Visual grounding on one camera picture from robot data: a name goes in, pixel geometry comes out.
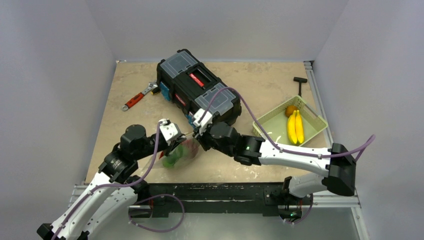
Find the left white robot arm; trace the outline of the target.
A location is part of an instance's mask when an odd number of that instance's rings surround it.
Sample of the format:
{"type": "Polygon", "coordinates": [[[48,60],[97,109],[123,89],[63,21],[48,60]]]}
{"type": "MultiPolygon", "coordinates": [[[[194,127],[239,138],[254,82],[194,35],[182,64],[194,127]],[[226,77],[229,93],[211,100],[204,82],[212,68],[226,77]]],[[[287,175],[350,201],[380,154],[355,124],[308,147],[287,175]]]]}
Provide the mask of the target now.
{"type": "Polygon", "coordinates": [[[132,203],[151,199],[145,178],[160,151],[169,153],[186,136],[175,123],[161,119],[147,136],[139,124],[126,128],[92,181],[57,220],[43,223],[36,233],[43,240],[92,240],[96,231],[132,203]]]}

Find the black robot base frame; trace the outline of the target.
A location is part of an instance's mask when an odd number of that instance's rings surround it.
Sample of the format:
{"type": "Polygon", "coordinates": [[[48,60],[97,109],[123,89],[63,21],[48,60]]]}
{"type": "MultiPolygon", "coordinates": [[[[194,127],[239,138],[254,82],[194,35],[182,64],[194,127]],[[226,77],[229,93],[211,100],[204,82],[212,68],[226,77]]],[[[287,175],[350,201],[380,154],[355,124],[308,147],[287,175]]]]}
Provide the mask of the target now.
{"type": "Polygon", "coordinates": [[[313,203],[289,194],[282,182],[150,183],[128,208],[133,218],[167,218],[170,213],[259,214],[298,220],[302,207],[313,203]]]}

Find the clear zip top bag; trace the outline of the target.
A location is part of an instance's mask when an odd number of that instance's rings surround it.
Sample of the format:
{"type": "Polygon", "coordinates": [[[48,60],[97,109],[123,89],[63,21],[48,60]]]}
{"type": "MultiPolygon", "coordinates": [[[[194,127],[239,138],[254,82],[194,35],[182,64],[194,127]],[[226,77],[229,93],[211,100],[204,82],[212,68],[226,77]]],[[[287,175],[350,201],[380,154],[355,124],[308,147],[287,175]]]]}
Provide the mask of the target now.
{"type": "Polygon", "coordinates": [[[171,150],[167,155],[159,151],[152,169],[177,170],[192,164],[201,153],[200,143],[191,135],[171,150]]]}

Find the green bell pepper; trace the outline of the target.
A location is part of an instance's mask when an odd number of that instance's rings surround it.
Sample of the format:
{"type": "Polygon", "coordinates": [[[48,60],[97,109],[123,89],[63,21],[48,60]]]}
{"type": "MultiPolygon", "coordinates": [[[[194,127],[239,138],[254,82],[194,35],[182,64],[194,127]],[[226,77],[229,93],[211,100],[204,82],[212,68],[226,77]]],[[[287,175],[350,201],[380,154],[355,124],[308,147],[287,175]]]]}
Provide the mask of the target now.
{"type": "Polygon", "coordinates": [[[172,168],[181,158],[185,156],[186,148],[181,144],[172,150],[168,155],[161,158],[162,166],[172,168]]]}

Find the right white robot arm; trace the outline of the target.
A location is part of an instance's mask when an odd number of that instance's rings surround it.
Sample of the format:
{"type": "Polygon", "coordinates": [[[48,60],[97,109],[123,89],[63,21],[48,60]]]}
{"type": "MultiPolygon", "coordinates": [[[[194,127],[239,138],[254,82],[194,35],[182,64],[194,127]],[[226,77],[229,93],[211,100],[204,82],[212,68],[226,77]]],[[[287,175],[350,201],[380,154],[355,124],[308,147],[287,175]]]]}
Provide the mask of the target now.
{"type": "Polygon", "coordinates": [[[356,161],[342,144],[333,143],[331,148],[278,144],[240,134],[225,122],[195,123],[193,135],[204,150],[217,150],[245,166],[277,165],[307,171],[285,179],[280,196],[288,204],[325,190],[345,197],[355,193],[356,161]]]}

